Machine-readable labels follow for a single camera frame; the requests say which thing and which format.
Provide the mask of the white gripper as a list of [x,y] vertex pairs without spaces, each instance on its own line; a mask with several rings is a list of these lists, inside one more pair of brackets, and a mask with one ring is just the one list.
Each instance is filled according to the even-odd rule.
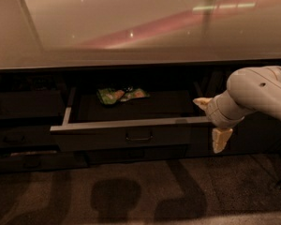
[[231,137],[233,127],[244,119],[245,109],[239,106],[227,91],[211,97],[198,97],[193,102],[203,111],[216,126],[212,130],[213,150],[221,153]]

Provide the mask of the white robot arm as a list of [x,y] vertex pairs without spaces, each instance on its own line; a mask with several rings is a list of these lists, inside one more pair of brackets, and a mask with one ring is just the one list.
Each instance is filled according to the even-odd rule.
[[193,102],[215,125],[213,150],[222,152],[233,128],[255,112],[281,121],[281,67],[244,67],[230,74],[226,90],[215,97],[198,97]]

